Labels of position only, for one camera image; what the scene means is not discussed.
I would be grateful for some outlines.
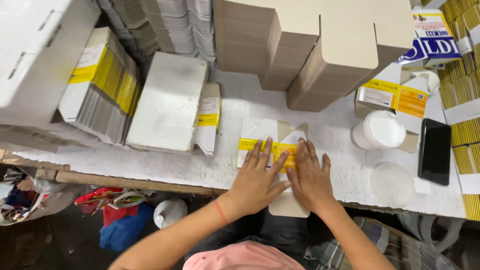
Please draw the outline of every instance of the white paper slip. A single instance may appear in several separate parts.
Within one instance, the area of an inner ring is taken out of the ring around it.
[[[415,184],[415,192],[417,193],[430,194],[432,192],[430,182],[427,180],[415,177],[413,183]]]

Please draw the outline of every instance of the white plastic bottle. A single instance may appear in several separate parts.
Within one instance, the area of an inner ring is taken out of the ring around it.
[[[187,204],[179,198],[161,202],[153,213],[155,225],[164,229],[187,215]]]

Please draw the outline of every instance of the left hand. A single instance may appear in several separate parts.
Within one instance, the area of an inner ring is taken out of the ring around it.
[[[257,141],[253,150],[249,150],[246,155],[232,188],[218,198],[228,222],[259,212],[291,186],[289,181],[283,181],[270,188],[289,156],[288,150],[283,152],[270,169],[266,170],[272,151],[272,142],[272,138],[267,139],[260,156],[262,140]]]

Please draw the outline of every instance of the smartphone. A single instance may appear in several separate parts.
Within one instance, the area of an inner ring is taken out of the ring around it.
[[[441,185],[449,184],[451,136],[449,125],[423,119],[419,151],[420,178]]]

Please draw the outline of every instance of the right hand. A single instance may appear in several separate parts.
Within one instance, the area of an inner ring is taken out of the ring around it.
[[[319,216],[340,205],[333,197],[330,159],[327,154],[323,154],[322,159],[323,168],[320,167],[312,141],[305,142],[301,138],[297,145],[297,172],[293,168],[287,168],[288,180],[292,183],[295,197],[307,210]]]

